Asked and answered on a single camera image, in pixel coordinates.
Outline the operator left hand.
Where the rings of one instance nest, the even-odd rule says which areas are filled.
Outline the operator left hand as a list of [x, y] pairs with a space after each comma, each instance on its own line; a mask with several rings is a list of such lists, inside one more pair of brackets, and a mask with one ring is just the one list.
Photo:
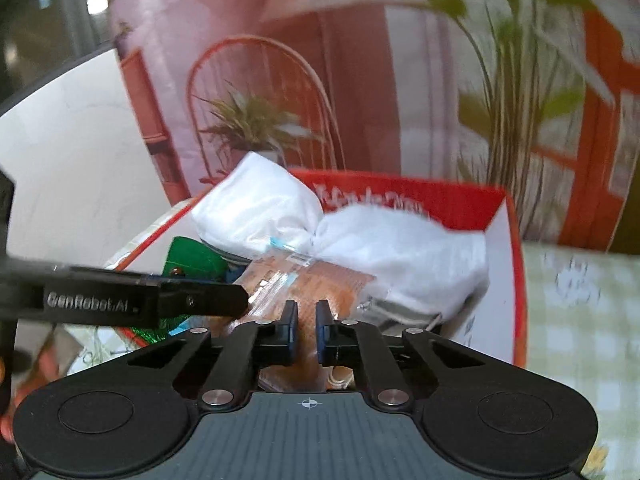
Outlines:
[[13, 435], [13, 391], [12, 374], [5, 359], [0, 360], [1, 380], [1, 405], [0, 405], [0, 430], [1, 437], [6, 443], [14, 443]]

